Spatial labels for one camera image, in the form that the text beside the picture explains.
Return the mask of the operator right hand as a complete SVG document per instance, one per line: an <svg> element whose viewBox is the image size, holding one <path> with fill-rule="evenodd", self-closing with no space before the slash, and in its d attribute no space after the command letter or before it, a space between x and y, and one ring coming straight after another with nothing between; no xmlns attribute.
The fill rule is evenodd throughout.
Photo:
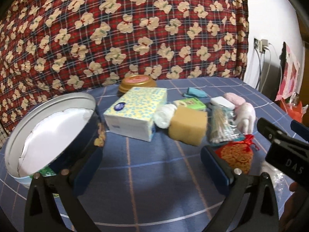
<svg viewBox="0 0 309 232"><path fill-rule="evenodd" d="M305 201L308 198L308 192L293 182L289 190L293 193L284 205L284 212L279 220L279 231L287 231L294 220L299 215Z"/></svg>

